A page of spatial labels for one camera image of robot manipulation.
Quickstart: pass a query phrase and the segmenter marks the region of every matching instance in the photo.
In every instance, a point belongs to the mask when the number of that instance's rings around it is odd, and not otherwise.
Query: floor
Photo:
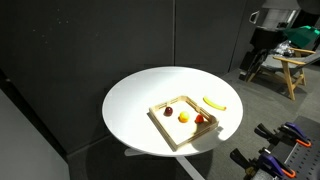
[[[218,148],[187,159],[205,179],[242,179],[244,169],[233,162],[229,154],[238,148],[247,158],[259,156],[258,151],[269,145],[253,132],[259,123],[268,129],[276,129],[300,116],[320,123],[317,108],[320,106],[320,66],[309,66],[305,73],[307,86],[295,90],[295,101],[287,97],[285,85],[279,85],[267,76],[257,76],[251,83],[239,80],[238,70],[222,76],[242,100],[244,115],[240,127]],[[126,148],[109,136],[69,155],[71,180],[191,179],[174,158],[151,155],[126,157]]]

